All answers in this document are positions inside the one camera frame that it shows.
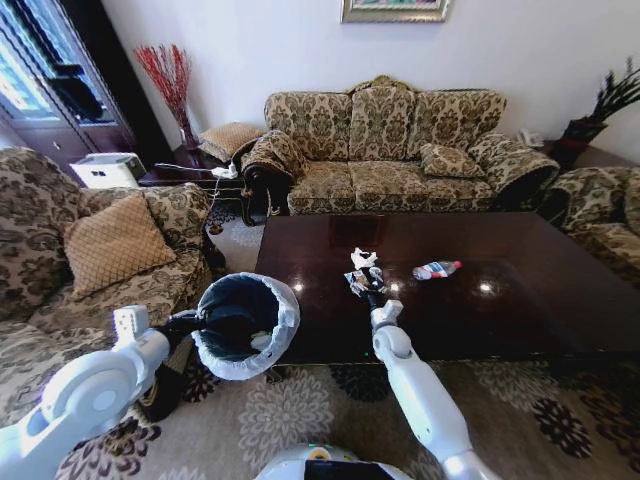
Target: plant pot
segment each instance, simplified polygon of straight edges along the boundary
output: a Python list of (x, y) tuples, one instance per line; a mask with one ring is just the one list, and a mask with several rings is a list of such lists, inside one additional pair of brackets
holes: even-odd
[(578, 156), (605, 128), (606, 123), (593, 123), (583, 118), (571, 120), (562, 137), (549, 152), (549, 157), (558, 162), (563, 170), (569, 170)]

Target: vase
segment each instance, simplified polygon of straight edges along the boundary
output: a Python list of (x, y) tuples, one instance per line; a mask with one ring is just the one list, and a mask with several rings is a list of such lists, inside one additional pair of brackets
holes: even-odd
[(605, 128), (607, 124), (603, 122), (594, 123), (585, 118), (571, 120), (562, 137), (549, 152), (549, 157), (558, 162), (562, 170), (571, 169), (580, 154)]
[(191, 130), (191, 125), (188, 120), (180, 125), (180, 139), (182, 140), (182, 145), (187, 152), (195, 152), (198, 150), (200, 142), (193, 134), (193, 130)]

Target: wall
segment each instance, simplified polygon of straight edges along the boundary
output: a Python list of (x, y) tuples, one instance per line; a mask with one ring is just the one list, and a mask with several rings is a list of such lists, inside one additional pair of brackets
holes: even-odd
[[(386, 73), (424, 89), (493, 88), (499, 130), (558, 137), (593, 108), (603, 73), (640, 63), (638, 0), (457, 0), (444, 24), (340, 24), (340, 0), (103, 0), (125, 49), (174, 42), (193, 57), (196, 129), (263, 123), (278, 90), (343, 90)], [(169, 143), (175, 123), (136, 65)], [(640, 163), (640, 104), (610, 119), (601, 148)]]

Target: white trash can liner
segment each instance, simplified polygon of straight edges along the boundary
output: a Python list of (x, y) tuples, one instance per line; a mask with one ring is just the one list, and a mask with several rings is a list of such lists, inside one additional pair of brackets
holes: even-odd
[[(230, 285), (234, 288), (237, 285), (241, 291), (246, 288), (249, 292), (251, 284), (255, 282), (260, 282), (268, 287), (278, 302), (277, 319), (273, 319), (275, 326), (271, 334), (271, 341), (262, 352), (241, 361), (225, 360), (216, 357), (207, 347), (201, 332), (196, 331), (191, 334), (198, 348), (200, 360), (216, 377), (225, 380), (247, 380), (263, 373), (272, 367), (289, 348), (289, 344), (298, 330), (300, 307), (291, 288), (274, 278), (255, 273), (234, 273), (209, 286), (198, 304), (198, 315), (205, 315), (205, 309), (215, 303), (219, 292), (228, 292)], [(244, 306), (254, 309), (259, 307), (256, 305)]]

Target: floral patterned sofa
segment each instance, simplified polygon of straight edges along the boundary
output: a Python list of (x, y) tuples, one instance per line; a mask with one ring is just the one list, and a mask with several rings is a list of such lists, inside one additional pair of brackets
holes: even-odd
[[(209, 265), (214, 258), (220, 262), (221, 256), (203, 244), (206, 194), (187, 184), (143, 190), (177, 259), (72, 300), (63, 225), (131, 191), (80, 189), (32, 150), (0, 150), (0, 427), (27, 413), (51, 375), (69, 360), (113, 344), (113, 309), (144, 304), (151, 323), (163, 324), (172, 312), (191, 308), (210, 284)], [(164, 372), (169, 382), (180, 376), (190, 348), (188, 342), (181, 345), (159, 374)], [(169, 370), (175, 372), (173, 377)], [(156, 385), (160, 388), (163, 382)], [(171, 401), (177, 403), (179, 396), (180, 392)], [(167, 401), (167, 395), (159, 397)]]
[[(558, 165), (489, 133), (505, 106), (489, 90), (418, 91), (386, 76), (346, 93), (274, 93), (265, 105), (267, 127), (295, 142), (308, 169), (254, 148), (242, 170), (252, 185), (266, 186), (275, 213), (520, 209)], [(420, 148), (427, 143), (467, 151), (484, 178), (426, 176)]]
[(546, 192), (538, 212), (640, 288), (640, 168), (567, 172)]

